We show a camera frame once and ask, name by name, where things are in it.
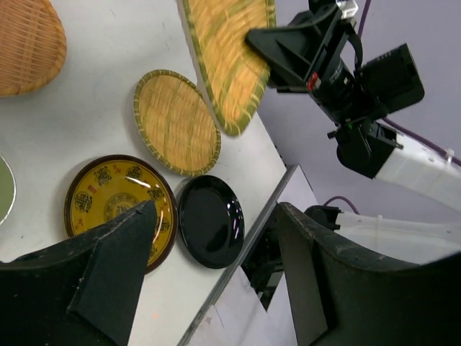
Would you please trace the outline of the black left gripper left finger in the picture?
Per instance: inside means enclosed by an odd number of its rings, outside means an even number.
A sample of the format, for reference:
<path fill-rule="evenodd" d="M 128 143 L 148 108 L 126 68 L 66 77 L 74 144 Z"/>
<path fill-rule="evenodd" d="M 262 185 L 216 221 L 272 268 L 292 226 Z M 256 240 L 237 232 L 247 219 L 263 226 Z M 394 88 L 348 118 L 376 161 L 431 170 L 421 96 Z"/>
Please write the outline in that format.
<path fill-rule="evenodd" d="M 2 345 L 127 345 L 156 229 L 154 202 L 1 263 Z"/>

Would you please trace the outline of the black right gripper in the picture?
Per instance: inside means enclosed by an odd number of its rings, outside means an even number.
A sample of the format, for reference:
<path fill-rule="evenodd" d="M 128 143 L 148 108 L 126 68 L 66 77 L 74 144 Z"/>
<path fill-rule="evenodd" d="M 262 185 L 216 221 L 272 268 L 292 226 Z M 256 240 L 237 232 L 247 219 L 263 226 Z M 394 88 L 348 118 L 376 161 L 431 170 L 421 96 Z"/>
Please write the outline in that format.
<path fill-rule="evenodd" d="M 324 44 L 331 26 L 341 20 L 337 6 L 296 14 L 287 26 L 251 29 L 246 44 L 268 65 L 267 86 L 277 93 L 307 94 L 334 123 L 372 120 L 420 102 L 424 86 L 407 44 L 378 56 L 353 73 L 337 58 L 305 83 L 283 78 L 305 78 Z"/>

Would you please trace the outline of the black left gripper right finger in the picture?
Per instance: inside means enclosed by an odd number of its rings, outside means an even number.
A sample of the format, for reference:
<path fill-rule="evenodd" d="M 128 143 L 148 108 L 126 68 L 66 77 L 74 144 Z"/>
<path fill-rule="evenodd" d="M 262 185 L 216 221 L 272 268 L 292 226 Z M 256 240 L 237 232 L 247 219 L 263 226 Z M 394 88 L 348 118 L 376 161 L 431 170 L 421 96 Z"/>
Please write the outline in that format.
<path fill-rule="evenodd" d="M 460 255 L 417 265 L 374 252 L 289 203 L 276 207 L 299 345 L 458 345 Z"/>

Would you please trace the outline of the square green-rimmed bamboo tray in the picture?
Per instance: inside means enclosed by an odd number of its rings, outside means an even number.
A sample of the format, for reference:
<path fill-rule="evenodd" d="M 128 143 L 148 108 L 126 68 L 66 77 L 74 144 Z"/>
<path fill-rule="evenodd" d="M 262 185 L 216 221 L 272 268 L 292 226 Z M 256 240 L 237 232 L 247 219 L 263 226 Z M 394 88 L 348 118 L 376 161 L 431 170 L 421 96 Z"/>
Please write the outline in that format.
<path fill-rule="evenodd" d="M 270 69 L 245 42 L 276 25 L 274 1 L 178 1 L 200 90 L 219 129 L 240 136 L 264 96 Z"/>

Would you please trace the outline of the round orange woven plate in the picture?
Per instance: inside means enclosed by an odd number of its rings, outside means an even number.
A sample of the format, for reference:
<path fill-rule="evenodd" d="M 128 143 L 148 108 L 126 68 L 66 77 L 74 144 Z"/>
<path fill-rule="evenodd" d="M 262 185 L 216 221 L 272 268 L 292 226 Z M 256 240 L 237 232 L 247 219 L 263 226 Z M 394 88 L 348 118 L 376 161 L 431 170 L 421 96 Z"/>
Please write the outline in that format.
<path fill-rule="evenodd" d="M 63 68 L 66 35 L 50 1 L 1 2 L 1 96 L 41 89 Z"/>

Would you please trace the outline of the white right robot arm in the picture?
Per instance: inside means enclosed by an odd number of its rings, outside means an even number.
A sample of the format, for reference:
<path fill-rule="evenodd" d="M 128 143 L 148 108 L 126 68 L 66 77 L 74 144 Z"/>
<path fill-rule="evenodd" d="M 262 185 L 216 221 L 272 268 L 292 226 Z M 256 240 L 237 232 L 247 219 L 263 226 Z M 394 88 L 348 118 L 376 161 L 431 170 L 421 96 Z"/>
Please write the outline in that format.
<path fill-rule="evenodd" d="M 285 27 L 254 28 L 246 43 L 269 65 L 269 87 L 308 94 L 334 123 L 328 137 L 346 168 L 460 209 L 460 161 L 398 126 L 389 114 L 424 87 L 407 45 L 364 63 L 354 1 L 311 4 Z"/>

